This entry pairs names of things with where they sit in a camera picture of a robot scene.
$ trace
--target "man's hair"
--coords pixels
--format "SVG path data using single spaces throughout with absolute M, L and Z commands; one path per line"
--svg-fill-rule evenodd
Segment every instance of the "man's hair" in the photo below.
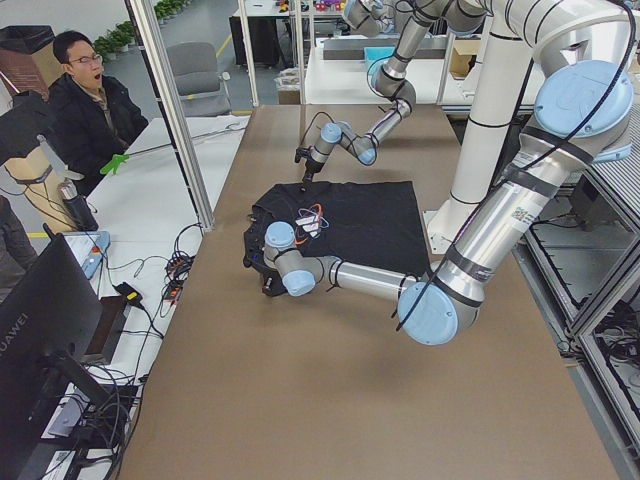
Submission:
M 91 43 L 91 40 L 89 40 L 86 35 L 76 32 L 75 30 L 67 30 L 66 32 L 56 35 L 56 38 L 53 39 L 53 56 L 56 57 L 60 63 L 69 63 L 68 50 L 71 45 L 76 42 L 87 42 L 93 46 L 93 43 Z

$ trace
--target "glasses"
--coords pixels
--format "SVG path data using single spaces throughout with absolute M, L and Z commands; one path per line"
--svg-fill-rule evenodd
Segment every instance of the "glasses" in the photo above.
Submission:
M 95 53 L 91 57 L 80 57 L 77 60 L 69 60 L 69 63 L 77 62 L 80 65 L 89 65 L 91 62 L 102 63 L 102 55 Z

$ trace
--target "yellow floor line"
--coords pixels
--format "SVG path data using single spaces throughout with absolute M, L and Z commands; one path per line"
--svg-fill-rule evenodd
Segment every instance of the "yellow floor line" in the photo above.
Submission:
M 231 41 L 231 34 L 229 34 L 229 36 L 225 39 L 225 41 L 222 42 L 222 46 L 218 49 L 218 52 L 216 53 L 216 58 L 222 55 L 222 52 L 224 52 L 224 49 L 227 48 L 227 45 L 229 45 L 230 41 Z

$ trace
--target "brown table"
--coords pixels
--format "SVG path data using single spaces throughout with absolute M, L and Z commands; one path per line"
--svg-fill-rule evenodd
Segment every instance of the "brown table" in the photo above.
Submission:
M 365 131 L 374 106 L 326 107 Z M 123 479 L 612 479 L 615 471 L 509 257 L 450 344 L 394 331 L 389 302 L 334 289 L 267 298 L 242 266 L 252 203 L 298 181 L 317 106 L 260 107 L 146 387 Z M 322 125 L 325 119 L 317 121 Z M 458 154 L 420 106 L 373 167 L 337 151 L 318 178 L 412 179 L 446 198 Z

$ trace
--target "black monitor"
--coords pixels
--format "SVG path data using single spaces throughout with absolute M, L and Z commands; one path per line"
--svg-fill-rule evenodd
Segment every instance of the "black monitor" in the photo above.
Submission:
M 101 312 L 62 235 L 0 305 L 0 480 L 21 477 L 69 382 L 108 396 L 78 363 Z

